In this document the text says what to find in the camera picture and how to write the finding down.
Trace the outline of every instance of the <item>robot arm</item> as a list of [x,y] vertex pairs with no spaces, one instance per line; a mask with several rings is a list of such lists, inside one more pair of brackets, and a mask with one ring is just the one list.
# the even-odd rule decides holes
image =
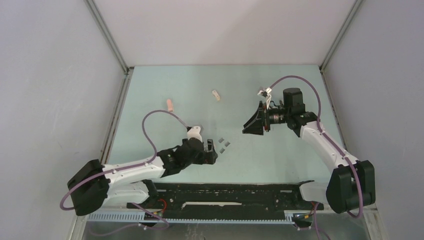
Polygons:
[[125,164],[101,165],[98,159],[89,161],[69,180],[69,189],[90,176],[107,173],[71,193],[76,215],[84,216],[104,206],[143,203],[157,194],[153,182],[149,180],[178,174],[191,164],[214,164],[218,157],[214,142],[208,139],[204,146],[200,131],[200,126],[190,127],[182,145],[159,151],[148,164],[143,163],[152,156]]
[[259,102],[257,111],[244,124],[242,133],[264,135],[264,131],[270,131],[272,124],[287,124],[299,138],[312,146],[332,173],[328,184],[308,182],[301,185],[300,191],[304,200],[328,203],[336,213],[358,208],[358,190],[356,183],[352,181],[353,173],[345,160],[349,158],[359,178],[363,205],[371,205],[376,201],[373,165],[368,160],[359,161],[334,141],[322,123],[318,126],[315,113],[305,110],[303,95],[299,88],[285,89],[284,102],[280,101],[280,105],[271,101],[268,89],[259,92],[259,95],[266,97],[266,104]]

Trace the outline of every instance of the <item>light blue table surface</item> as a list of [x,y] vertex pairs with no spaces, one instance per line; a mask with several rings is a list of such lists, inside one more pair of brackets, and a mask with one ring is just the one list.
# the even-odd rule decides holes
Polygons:
[[[174,113],[189,126],[203,126],[203,139],[213,139],[218,152],[214,165],[191,165],[181,173],[155,182],[181,183],[293,183],[328,181],[331,173],[306,142],[285,124],[272,125],[264,136],[242,134],[243,124],[254,114],[269,87],[286,75],[298,75],[317,89],[322,103],[321,122],[341,143],[330,101],[317,65],[208,65],[137,66],[134,69],[113,141],[109,164],[145,159],[153,149],[142,132],[142,119],[152,110],[167,109],[172,99]],[[318,114],[310,87],[287,79],[272,91],[278,102],[285,88],[300,88],[306,110]],[[217,90],[221,100],[212,95]],[[155,113],[146,120],[147,134],[158,150],[181,144],[186,129],[172,116]]]

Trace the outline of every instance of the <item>wall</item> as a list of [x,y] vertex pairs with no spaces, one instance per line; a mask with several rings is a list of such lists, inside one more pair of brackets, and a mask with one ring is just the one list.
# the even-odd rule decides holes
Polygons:
[[100,156],[123,73],[84,1],[0,5],[0,239],[65,239],[59,202]]
[[355,0],[97,0],[129,66],[321,64]]
[[326,71],[349,150],[374,164],[389,239],[424,228],[424,1],[365,1]]

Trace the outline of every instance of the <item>cable connector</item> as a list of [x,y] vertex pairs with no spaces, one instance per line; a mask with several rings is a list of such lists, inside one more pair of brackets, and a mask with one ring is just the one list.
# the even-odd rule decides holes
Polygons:
[[266,98],[266,109],[270,108],[271,97],[272,97],[271,91],[272,91],[272,88],[268,87],[267,89],[262,89],[257,93],[258,96],[260,95]]

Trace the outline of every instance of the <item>red wire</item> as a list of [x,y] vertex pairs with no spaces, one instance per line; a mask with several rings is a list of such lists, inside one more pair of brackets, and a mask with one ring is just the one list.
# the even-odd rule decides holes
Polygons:
[[165,201],[165,200],[163,200],[162,198],[160,198],[158,201],[161,201],[161,202],[163,202],[163,205],[164,205],[164,207],[163,207],[163,209],[162,209],[162,216],[163,216],[163,214],[164,214],[164,212],[165,212],[165,209],[167,209],[167,201]]

